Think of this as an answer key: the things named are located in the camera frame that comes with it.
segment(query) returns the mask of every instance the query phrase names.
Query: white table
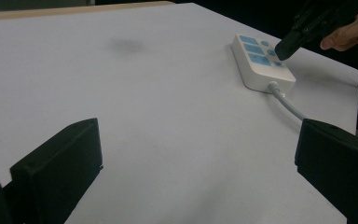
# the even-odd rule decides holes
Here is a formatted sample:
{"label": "white table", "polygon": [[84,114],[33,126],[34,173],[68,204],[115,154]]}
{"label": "white table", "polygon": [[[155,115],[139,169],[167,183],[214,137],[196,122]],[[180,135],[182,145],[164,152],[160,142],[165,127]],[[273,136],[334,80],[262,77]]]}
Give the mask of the white table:
{"label": "white table", "polygon": [[[194,4],[0,20],[0,183],[65,126],[98,118],[104,169],[66,223],[344,224],[296,172],[301,122],[244,87],[235,34]],[[299,50],[288,100],[355,133],[358,71]]]}

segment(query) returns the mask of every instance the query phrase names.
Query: power strip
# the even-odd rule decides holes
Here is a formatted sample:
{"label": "power strip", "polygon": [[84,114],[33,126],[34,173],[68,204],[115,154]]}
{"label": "power strip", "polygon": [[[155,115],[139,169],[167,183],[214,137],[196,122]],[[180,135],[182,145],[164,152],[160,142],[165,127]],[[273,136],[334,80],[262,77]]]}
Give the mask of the power strip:
{"label": "power strip", "polygon": [[279,60],[268,41],[247,35],[235,35],[231,47],[247,88],[272,93],[269,84],[276,82],[280,92],[287,93],[295,85],[296,78]]}

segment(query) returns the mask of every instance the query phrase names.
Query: white cable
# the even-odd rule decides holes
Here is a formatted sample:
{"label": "white cable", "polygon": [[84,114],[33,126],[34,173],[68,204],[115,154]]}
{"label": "white cable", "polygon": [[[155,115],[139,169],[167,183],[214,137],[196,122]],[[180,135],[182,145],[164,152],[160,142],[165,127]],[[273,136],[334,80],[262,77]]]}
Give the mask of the white cable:
{"label": "white cable", "polygon": [[290,105],[289,102],[284,98],[284,96],[281,94],[281,91],[278,88],[278,83],[275,81],[272,81],[268,84],[268,89],[271,91],[271,93],[281,102],[281,104],[288,109],[292,114],[294,114],[299,119],[303,120],[306,119],[305,115],[303,115],[300,111],[295,109],[292,105]]}

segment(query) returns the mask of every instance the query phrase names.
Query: hand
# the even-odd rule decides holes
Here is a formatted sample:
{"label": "hand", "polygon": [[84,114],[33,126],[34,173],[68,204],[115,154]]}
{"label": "hand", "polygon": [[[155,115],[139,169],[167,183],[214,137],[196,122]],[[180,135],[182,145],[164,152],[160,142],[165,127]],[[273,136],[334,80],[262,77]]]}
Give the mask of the hand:
{"label": "hand", "polygon": [[345,51],[358,44],[358,16],[346,26],[336,29],[321,42],[321,49],[336,49]]}

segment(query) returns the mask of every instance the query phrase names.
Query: dark background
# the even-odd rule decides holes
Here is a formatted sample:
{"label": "dark background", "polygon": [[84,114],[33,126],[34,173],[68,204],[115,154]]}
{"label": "dark background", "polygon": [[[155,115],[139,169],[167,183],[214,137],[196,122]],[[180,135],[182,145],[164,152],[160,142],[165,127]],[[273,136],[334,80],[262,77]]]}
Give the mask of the dark background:
{"label": "dark background", "polygon": [[[133,0],[95,1],[96,5],[144,2]],[[282,39],[289,33],[290,28],[294,23],[293,17],[303,6],[305,0],[172,0],[171,2],[177,4],[192,2],[235,21],[254,27],[259,31]],[[319,47],[321,40],[322,37],[320,36],[314,39],[314,41],[305,44],[303,48],[312,50],[313,52],[358,69],[358,46],[345,52],[338,52],[333,49],[321,50]]]}

